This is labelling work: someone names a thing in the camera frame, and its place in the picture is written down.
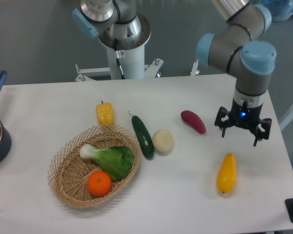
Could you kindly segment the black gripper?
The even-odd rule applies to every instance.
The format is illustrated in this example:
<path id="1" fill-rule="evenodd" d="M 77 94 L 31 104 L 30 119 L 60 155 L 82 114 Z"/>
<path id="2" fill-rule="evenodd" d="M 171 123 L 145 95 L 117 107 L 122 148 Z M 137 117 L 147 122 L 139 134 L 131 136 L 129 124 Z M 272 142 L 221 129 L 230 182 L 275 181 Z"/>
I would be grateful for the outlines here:
<path id="1" fill-rule="evenodd" d="M 255 130 L 255 139 L 253 142 L 253 146 L 255 147 L 258 141 L 269 139 L 272 126 L 271 118 L 260 118 L 262 106 L 263 104 L 249 108 L 233 100 L 230 111 L 225 107 L 219 108 L 214 125 L 222 131 L 222 137 L 225 137 L 226 129 L 232 126 Z"/>

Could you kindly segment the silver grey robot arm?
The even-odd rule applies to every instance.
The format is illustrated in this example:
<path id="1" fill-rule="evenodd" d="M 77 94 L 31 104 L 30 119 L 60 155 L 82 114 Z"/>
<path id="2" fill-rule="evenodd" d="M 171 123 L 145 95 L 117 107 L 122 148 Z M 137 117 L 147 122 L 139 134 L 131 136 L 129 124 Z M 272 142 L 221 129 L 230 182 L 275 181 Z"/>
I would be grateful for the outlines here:
<path id="1" fill-rule="evenodd" d="M 268 139 L 272 121 L 260 113 L 271 74 L 276 49 L 260 36 L 269 28 L 270 11 L 247 0 L 213 2 L 228 24 L 216 36 L 203 35 L 196 46 L 196 57 L 208 66 L 236 78 L 230 110 L 221 107 L 215 125 L 222 131 L 236 126 L 249 130 L 255 141 Z M 148 20 L 137 12 L 134 0 L 83 0 L 72 11 L 79 29 L 105 46 L 112 79 L 139 79 L 147 76 L 145 44 L 151 35 Z"/>

